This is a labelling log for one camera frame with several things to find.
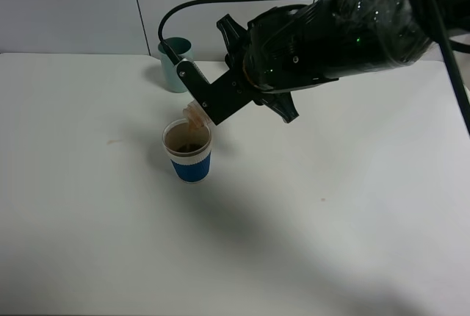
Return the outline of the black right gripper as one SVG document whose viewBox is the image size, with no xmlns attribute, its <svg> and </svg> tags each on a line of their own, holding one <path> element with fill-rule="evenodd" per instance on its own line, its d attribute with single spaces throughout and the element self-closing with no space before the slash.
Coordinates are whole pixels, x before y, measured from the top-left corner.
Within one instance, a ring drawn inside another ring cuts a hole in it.
<svg viewBox="0 0 470 316">
<path fill-rule="evenodd" d="M 295 108 L 292 94 L 271 93 L 265 88 L 264 77 L 269 76 L 271 67 L 259 61 L 259 50 L 251 40 L 250 31 L 238 24 L 229 14 L 217 23 L 227 50 L 225 63 L 235 71 L 237 82 L 246 95 L 259 106 L 266 106 L 279 115 L 284 123 L 291 123 L 299 114 Z"/>
</svg>

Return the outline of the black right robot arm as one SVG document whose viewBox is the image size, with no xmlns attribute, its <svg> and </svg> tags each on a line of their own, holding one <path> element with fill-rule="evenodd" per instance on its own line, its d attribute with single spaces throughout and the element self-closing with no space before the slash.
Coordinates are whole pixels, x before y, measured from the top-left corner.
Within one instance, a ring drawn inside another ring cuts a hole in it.
<svg viewBox="0 0 470 316">
<path fill-rule="evenodd" d="M 229 72 L 207 108 L 221 123 L 249 102 L 290 122 L 297 117 L 294 90 L 345 76 L 400 68 L 439 45 L 458 106 L 469 117 L 455 52 L 468 53 L 454 36 L 469 30 L 469 0 L 316 0 L 275 7 L 238 25 L 218 21 Z"/>
</svg>

